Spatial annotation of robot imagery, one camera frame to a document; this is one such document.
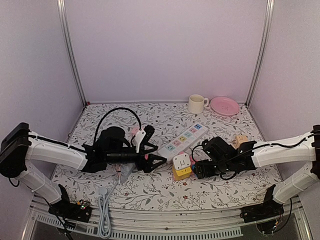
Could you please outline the white square adapter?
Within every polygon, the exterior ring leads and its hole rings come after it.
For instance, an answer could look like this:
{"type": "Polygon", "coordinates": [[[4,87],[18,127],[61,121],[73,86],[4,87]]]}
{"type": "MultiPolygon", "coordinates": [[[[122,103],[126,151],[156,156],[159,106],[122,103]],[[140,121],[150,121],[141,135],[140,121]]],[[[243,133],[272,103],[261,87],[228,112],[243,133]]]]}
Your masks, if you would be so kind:
{"type": "Polygon", "coordinates": [[[186,169],[191,166],[190,156],[187,153],[176,155],[172,159],[174,169],[177,171],[186,169]]]}

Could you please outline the yellow square adapter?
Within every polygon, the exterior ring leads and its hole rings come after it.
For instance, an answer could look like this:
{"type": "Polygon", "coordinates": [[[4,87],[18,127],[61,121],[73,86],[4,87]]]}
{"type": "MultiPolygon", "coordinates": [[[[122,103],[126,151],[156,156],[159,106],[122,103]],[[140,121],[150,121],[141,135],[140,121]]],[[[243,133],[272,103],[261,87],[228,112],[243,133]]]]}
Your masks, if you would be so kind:
{"type": "Polygon", "coordinates": [[[181,170],[176,170],[175,167],[173,166],[172,172],[173,172],[173,180],[180,181],[180,180],[188,178],[191,175],[192,168],[189,166],[189,167],[186,167],[181,170]]]}

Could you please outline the beige dragon cube adapter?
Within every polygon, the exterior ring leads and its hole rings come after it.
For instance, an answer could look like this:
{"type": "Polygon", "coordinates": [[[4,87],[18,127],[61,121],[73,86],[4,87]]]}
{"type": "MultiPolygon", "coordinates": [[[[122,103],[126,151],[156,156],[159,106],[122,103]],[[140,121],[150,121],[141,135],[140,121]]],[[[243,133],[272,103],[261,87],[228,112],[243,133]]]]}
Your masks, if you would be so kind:
{"type": "Polygon", "coordinates": [[[233,146],[237,149],[242,143],[248,142],[248,137],[243,134],[236,134],[233,140],[233,146]]]}

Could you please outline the white power strip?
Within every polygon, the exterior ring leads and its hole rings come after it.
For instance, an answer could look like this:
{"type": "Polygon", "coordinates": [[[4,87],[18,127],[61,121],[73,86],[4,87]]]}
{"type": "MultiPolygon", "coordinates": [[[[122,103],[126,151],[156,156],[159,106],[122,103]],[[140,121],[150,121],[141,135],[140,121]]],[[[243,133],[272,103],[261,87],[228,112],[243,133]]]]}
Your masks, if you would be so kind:
{"type": "Polygon", "coordinates": [[[185,152],[189,147],[199,141],[200,138],[202,138],[208,131],[208,127],[196,122],[178,135],[174,140],[160,148],[157,153],[159,156],[166,158],[167,163],[170,163],[176,155],[180,152],[185,152]]]}

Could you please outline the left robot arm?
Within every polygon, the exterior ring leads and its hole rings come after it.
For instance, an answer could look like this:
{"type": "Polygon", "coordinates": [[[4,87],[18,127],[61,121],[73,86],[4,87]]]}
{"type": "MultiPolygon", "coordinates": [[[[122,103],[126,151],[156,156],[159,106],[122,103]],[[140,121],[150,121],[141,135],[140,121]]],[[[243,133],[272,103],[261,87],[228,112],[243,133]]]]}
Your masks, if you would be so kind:
{"type": "Polygon", "coordinates": [[[41,136],[22,122],[1,143],[0,173],[25,184],[54,205],[63,217],[70,217],[75,210],[65,189],[51,182],[31,161],[64,165],[84,173],[104,171],[113,164],[134,164],[139,171],[150,173],[167,162],[165,157],[154,154],[158,146],[149,142],[154,132],[147,125],[129,142],[122,128],[111,126],[92,145],[76,147],[41,136]]]}

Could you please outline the pink cube socket adapter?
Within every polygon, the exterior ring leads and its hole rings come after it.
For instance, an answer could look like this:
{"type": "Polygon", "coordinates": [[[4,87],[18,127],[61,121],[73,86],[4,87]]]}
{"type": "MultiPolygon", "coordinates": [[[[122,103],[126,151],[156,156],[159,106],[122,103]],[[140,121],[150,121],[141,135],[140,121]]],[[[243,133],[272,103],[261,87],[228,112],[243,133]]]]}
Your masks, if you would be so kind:
{"type": "Polygon", "coordinates": [[[138,132],[140,131],[140,128],[139,127],[134,127],[132,128],[131,130],[131,136],[135,136],[138,132]]]}

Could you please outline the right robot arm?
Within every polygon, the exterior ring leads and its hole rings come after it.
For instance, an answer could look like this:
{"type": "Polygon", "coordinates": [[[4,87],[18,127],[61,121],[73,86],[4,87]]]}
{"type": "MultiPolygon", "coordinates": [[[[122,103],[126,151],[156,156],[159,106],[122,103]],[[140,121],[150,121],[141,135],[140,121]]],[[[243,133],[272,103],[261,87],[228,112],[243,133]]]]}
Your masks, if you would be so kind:
{"type": "Polygon", "coordinates": [[[290,198],[320,180],[320,126],[310,132],[276,141],[247,141],[234,148],[221,137],[205,140],[202,151],[208,159],[196,161],[193,172],[198,179],[237,175],[268,165],[305,162],[305,165],[286,180],[270,187],[259,206],[262,218],[269,218],[290,198]]]}

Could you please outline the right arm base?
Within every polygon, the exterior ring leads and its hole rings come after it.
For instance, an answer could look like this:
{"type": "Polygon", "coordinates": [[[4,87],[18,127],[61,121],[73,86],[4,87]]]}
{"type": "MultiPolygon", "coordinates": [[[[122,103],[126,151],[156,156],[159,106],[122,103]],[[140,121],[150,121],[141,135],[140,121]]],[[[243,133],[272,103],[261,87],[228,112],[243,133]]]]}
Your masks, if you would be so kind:
{"type": "Polygon", "coordinates": [[[267,189],[262,203],[242,207],[241,213],[239,215],[245,223],[256,222],[278,216],[278,219],[275,219],[272,223],[264,222],[256,225],[258,231],[263,235],[273,235],[281,231],[288,224],[291,218],[293,203],[292,199],[290,198],[290,209],[288,217],[285,223],[281,227],[278,227],[285,211],[283,203],[277,203],[273,200],[273,191],[275,187],[276,185],[274,184],[267,189]]]}

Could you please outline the cyan square adapter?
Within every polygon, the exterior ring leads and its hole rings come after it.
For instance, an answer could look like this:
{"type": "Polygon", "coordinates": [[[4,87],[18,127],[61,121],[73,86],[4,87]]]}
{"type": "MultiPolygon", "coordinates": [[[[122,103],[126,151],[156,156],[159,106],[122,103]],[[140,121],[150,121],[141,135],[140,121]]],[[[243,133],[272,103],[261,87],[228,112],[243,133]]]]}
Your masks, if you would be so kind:
{"type": "Polygon", "coordinates": [[[195,165],[195,164],[193,164],[193,165],[191,166],[191,170],[192,170],[192,173],[193,173],[195,176],[197,176],[197,169],[196,169],[196,165],[195,165]]]}

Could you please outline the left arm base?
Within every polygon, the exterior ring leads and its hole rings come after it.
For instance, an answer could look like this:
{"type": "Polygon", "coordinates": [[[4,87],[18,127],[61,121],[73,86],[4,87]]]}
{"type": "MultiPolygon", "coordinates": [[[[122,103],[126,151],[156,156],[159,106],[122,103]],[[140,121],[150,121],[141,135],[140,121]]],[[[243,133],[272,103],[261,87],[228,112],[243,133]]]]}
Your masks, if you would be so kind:
{"type": "Polygon", "coordinates": [[[66,189],[58,184],[61,190],[61,200],[55,204],[50,204],[48,212],[52,215],[88,223],[92,214],[91,203],[87,200],[79,200],[77,203],[70,202],[66,189]]]}

